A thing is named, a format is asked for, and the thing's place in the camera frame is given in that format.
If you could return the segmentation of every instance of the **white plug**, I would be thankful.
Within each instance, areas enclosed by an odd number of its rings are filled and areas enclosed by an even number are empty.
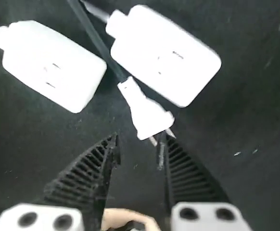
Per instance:
[[[113,59],[179,107],[188,106],[221,67],[211,48],[147,6],[103,18],[115,38]]]
[[[132,77],[117,86],[130,107],[139,140],[150,138],[173,125],[171,112],[166,112],[157,102],[147,98]]]

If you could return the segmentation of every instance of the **power cord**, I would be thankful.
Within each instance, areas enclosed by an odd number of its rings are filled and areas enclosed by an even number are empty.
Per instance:
[[[109,14],[85,0],[67,1],[82,23],[87,35],[100,52],[102,58],[108,63],[115,73],[116,78],[120,81],[117,86],[130,107],[132,122],[138,132],[138,138],[140,140],[150,139],[151,143],[156,146],[157,140],[154,135],[162,131],[166,131],[169,135],[175,137],[173,132],[169,129],[174,123],[174,117],[171,112],[167,112],[160,104],[147,98],[133,77],[127,78],[119,64],[112,59],[110,51],[96,31],[94,25],[84,11],[83,6],[89,13],[105,23],[110,17]]]
[[[113,70],[116,78],[123,83],[127,80],[127,76],[124,74],[122,68],[119,66],[119,64],[114,61],[110,55],[109,49],[103,42],[102,38],[100,37],[99,33],[96,31],[93,23],[89,19],[89,17],[86,15],[86,12],[83,10],[80,2],[78,0],[67,0],[71,8],[74,10],[75,14],[77,15],[78,19],[82,23],[87,35],[92,40],[93,44],[96,46],[97,50],[101,54],[101,57],[107,62],[107,64],[110,66],[110,68]]]

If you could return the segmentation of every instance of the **ridged rubber pad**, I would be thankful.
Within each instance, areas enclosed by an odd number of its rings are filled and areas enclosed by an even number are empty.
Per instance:
[[[162,134],[158,145],[163,152],[166,197],[169,207],[178,202],[228,202],[228,197],[203,164],[184,151],[177,140]]]
[[[77,208],[88,230],[98,230],[111,172],[120,164],[117,135],[89,148],[44,188],[40,204]]]

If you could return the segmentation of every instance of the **screw hole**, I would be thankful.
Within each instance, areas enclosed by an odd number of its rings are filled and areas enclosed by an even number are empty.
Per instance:
[[[34,224],[37,217],[38,215],[34,212],[23,214],[18,220],[18,225],[23,228],[29,227],[30,225]]]
[[[73,219],[70,215],[62,215],[62,216],[59,216],[55,221],[54,221],[54,228],[56,230],[59,230],[59,231],[65,231],[65,230],[68,230],[71,226],[72,226],[72,222],[73,222]]]
[[[220,220],[235,220],[234,214],[227,208],[219,208],[216,215]]]
[[[192,208],[184,208],[179,213],[181,218],[187,220],[197,220],[199,218],[197,212]]]

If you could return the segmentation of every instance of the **black cable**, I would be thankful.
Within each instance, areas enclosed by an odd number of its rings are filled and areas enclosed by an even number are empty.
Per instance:
[[[91,20],[89,19],[86,12],[84,11],[79,0],[67,0],[67,2],[73,9],[74,13],[76,14],[80,22],[82,23],[87,35],[91,38],[93,44],[100,52],[102,58],[107,62],[107,64],[115,73],[116,78],[121,83],[125,82],[125,80],[127,80],[127,76],[124,74],[119,64],[116,61],[114,61],[113,58],[111,57],[109,49],[107,48],[102,38],[96,31],[95,27],[93,26]]]

